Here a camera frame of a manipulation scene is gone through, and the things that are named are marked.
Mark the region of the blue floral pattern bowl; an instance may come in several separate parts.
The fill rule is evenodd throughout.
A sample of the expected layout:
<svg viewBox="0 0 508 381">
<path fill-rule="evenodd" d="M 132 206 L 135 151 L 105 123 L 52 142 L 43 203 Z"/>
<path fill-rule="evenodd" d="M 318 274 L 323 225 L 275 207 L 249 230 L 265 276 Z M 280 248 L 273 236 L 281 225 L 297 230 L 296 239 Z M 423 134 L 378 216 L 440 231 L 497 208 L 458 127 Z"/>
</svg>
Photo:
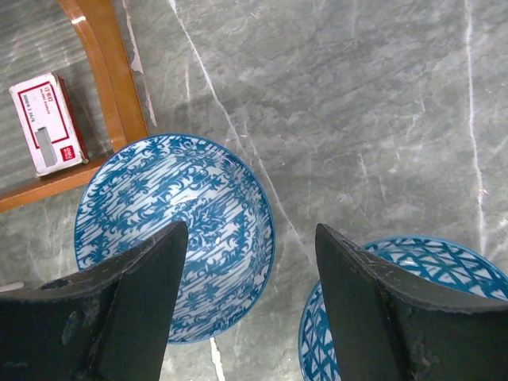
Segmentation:
<svg viewBox="0 0 508 381">
<path fill-rule="evenodd" d="M 180 258 L 168 342 L 207 340 L 258 302 L 275 262 L 275 222 L 253 171 L 204 137 L 132 143 L 93 175 L 79 202 L 75 260 L 85 271 L 133 248 Z"/>
</svg>

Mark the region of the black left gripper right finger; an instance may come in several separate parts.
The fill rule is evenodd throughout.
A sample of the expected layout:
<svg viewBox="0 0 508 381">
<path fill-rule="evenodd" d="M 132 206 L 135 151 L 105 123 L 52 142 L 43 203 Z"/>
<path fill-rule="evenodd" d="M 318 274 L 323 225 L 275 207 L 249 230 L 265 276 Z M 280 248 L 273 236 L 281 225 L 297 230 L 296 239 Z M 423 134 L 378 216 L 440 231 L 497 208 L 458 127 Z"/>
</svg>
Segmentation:
<svg viewBox="0 0 508 381">
<path fill-rule="evenodd" d="M 328 225 L 315 232 L 343 380 L 504 380 L 507 298 L 472 271 L 464 289 L 427 279 Z"/>
</svg>

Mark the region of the blue triangle pattern bowl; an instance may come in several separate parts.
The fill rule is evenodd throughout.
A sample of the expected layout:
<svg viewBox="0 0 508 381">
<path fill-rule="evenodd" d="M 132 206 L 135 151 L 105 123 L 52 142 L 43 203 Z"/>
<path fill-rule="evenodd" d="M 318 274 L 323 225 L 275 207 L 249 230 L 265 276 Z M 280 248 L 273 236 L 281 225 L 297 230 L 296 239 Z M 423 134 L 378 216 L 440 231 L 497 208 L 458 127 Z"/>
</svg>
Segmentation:
<svg viewBox="0 0 508 381">
<path fill-rule="evenodd" d="M 432 237 L 359 247 L 321 229 L 299 327 L 307 380 L 504 380 L 507 277 Z"/>
</svg>

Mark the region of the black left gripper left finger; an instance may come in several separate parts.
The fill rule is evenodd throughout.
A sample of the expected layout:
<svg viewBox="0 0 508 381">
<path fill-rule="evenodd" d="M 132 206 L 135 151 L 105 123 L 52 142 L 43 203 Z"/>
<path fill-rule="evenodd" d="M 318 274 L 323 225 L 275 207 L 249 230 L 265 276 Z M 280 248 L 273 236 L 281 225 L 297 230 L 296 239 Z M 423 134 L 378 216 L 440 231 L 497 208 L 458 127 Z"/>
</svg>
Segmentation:
<svg viewBox="0 0 508 381">
<path fill-rule="evenodd" d="M 187 250 L 172 222 L 37 289 L 1 295 L 4 380 L 157 380 Z"/>
</svg>

